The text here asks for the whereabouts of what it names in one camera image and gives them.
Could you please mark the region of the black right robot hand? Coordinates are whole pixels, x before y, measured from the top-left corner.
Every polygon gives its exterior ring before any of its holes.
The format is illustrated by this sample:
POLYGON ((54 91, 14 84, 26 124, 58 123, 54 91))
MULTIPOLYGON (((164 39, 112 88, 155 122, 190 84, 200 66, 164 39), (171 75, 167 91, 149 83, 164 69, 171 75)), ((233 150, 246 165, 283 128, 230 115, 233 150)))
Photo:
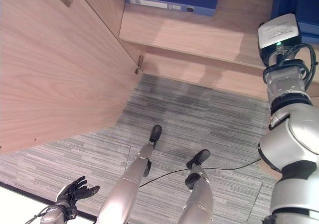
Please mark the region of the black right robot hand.
POLYGON ((260 24, 258 28, 259 55, 266 67, 276 62, 277 47, 285 53, 302 42, 300 27, 296 16, 287 13, 260 24))

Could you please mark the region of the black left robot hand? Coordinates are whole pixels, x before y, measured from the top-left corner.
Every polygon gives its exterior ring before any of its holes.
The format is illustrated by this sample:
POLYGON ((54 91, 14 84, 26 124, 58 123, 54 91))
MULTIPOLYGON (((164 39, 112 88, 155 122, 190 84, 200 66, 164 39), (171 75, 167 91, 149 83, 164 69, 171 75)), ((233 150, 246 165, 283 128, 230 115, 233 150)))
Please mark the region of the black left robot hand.
POLYGON ((66 204, 67 207, 75 206, 78 200, 86 199, 97 194, 100 186, 92 188, 87 187, 87 180, 85 176, 78 178, 71 184, 67 185, 57 196, 56 205, 66 204))

